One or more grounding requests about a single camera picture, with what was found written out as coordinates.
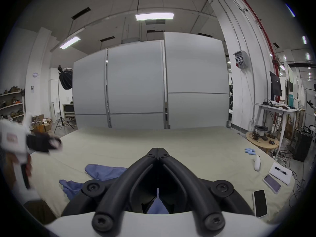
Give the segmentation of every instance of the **computer tower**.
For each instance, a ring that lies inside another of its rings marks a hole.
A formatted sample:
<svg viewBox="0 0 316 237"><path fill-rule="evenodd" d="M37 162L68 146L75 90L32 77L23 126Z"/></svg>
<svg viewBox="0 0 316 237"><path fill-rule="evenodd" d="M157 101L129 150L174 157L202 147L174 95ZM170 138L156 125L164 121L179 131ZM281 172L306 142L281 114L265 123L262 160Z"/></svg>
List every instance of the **computer tower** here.
<svg viewBox="0 0 316 237"><path fill-rule="evenodd" d="M294 160L305 161L312 139L311 134L295 129L292 143Z"/></svg>

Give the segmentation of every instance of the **person's hand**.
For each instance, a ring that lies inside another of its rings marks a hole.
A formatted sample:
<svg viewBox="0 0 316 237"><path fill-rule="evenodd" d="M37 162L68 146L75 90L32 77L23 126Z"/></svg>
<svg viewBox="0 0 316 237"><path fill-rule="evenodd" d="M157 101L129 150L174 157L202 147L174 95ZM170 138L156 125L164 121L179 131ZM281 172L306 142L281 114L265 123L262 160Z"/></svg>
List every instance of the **person's hand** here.
<svg viewBox="0 0 316 237"><path fill-rule="evenodd" d="M15 154L6 152L6 163L3 168L3 173L5 176L5 179L9 185L9 188L12 189L14 183L16 182L15 174L14 174L14 169L13 169L13 164L19 164L18 158L15 156ZM31 176L31 170L32 170L32 165L31 165L31 156L28 154L27 155L27 164L25 168L26 175L28 177Z"/></svg>
<svg viewBox="0 0 316 237"><path fill-rule="evenodd" d="M311 107L311 108L313 108L313 103L309 100L309 101L307 101L307 104L309 104L309 106Z"/></svg>

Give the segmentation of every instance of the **ceiling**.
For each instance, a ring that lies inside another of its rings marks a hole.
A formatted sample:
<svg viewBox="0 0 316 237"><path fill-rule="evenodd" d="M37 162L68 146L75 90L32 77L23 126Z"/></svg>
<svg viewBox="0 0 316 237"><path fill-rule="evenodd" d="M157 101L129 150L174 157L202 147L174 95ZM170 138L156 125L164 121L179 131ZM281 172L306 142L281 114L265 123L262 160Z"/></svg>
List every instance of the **ceiling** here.
<svg viewBox="0 0 316 237"><path fill-rule="evenodd" d="M277 52L287 48L306 48L301 39L304 33L295 18L291 17L284 2L247 1L262 19L271 42L279 45ZM141 41L145 41L161 39L163 36L162 33L147 34L147 30L203 33L224 40L219 22L207 0L139 0L139 13L174 12L174 19L166 21L165 25L137 22L137 3L138 0L34 0L21 15L17 26L35 32L44 27L51 30L58 41L63 41L68 33L90 24L77 34L81 40L72 45L86 54L118 45L126 38L139 37ZM86 7L91 11L74 20L72 24L71 17ZM197 11L205 14L199 16ZM103 42L101 46L100 40L111 36L115 38Z"/></svg>

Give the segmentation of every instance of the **softbox light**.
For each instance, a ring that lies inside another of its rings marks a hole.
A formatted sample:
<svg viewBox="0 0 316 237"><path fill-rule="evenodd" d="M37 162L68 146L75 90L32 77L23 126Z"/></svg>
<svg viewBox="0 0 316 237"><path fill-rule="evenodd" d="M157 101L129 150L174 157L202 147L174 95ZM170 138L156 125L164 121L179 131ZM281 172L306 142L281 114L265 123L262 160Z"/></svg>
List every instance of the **softbox light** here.
<svg viewBox="0 0 316 237"><path fill-rule="evenodd" d="M72 88L72 69L62 69L61 66L58 66L59 71L59 80L61 86L64 89L71 89Z"/></svg>

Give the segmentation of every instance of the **light stand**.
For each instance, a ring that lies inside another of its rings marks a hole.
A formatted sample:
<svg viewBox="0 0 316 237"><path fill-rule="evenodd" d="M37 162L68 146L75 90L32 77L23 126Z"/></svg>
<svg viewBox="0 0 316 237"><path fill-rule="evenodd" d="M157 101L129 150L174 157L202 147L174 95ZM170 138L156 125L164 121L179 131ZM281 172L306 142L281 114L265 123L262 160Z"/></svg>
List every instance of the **light stand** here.
<svg viewBox="0 0 316 237"><path fill-rule="evenodd" d="M56 132L56 129L58 128L58 127L64 127L65 128L65 126L67 126L67 125L70 125L71 126L71 124L69 124L69 122L68 121L66 121L62 116L61 116L61 110L60 110L60 98L59 98L59 81L60 81L60 78L58 79L58 104L59 104L59 113L60 113L60 118L59 118L59 120L58 120L58 122L57 122L57 125L56 125L56 128L55 128L55 130L54 130L54 134L55 134L55 132Z"/></svg>

